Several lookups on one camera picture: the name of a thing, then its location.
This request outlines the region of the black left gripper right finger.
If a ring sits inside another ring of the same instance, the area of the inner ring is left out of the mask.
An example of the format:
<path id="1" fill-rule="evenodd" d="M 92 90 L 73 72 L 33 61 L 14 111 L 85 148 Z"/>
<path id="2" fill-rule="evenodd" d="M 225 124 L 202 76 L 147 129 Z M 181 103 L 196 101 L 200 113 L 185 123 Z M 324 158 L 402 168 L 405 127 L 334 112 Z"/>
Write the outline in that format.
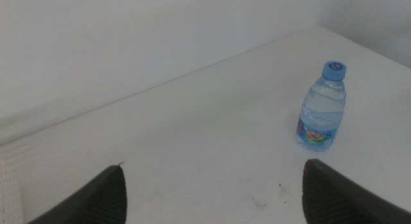
<path id="1" fill-rule="evenodd" d="M 410 212 L 364 189 L 319 159 L 306 161 L 302 209 L 307 223 L 410 223 Z"/>

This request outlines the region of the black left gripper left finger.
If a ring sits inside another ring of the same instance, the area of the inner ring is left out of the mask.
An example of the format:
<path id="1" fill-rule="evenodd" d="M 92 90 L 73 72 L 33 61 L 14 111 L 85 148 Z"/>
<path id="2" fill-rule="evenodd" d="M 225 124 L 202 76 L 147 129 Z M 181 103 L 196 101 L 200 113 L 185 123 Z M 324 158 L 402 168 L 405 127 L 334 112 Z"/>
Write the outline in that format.
<path id="1" fill-rule="evenodd" d="M 125 224 L 127 189 L 123 169 L 109 166 L 31 224 Z"/>

